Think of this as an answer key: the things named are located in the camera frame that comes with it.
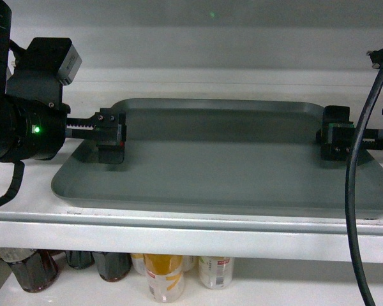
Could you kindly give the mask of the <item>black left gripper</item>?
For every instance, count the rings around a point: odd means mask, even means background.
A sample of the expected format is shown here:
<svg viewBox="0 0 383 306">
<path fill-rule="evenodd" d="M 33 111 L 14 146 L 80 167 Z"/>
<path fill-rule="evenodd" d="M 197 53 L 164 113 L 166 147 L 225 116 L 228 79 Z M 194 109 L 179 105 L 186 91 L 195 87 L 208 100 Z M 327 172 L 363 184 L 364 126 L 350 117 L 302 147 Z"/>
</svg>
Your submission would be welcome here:
<svg viewBox="0 0 383 306">
<path fill-rule="evenodd" d="M 70 107 L 62 103 L 59 70 L 71 49 L 69 38 L 34 38 L 24 49 L 14 41 L 15 70 L 6 93 L 17 118 L 15 140 L 6 161 L 50 160 L 65 141 Z M 126 112 L 101 108 L 95 125 L 98 162 L 121 164 L 126 141 Z"/>
</svg>

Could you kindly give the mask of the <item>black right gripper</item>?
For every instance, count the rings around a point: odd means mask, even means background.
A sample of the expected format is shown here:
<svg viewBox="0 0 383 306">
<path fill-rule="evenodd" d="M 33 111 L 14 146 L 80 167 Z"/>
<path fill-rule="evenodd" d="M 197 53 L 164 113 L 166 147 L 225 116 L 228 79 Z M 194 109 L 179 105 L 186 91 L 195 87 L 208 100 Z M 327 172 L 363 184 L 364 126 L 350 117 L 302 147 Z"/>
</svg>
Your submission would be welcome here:
<svg viewBox="0 0 383 306">
<path fill-rule="evenodd" d="M 315 135 L 315 140 L 320 145 L 321 159 L 345 161 L 349 155 L 355 132 L 355 127 L 350 121 L 350 108 L 348 106 L 326 106 L 322 115 L 322 125 Z"/>
</svg>

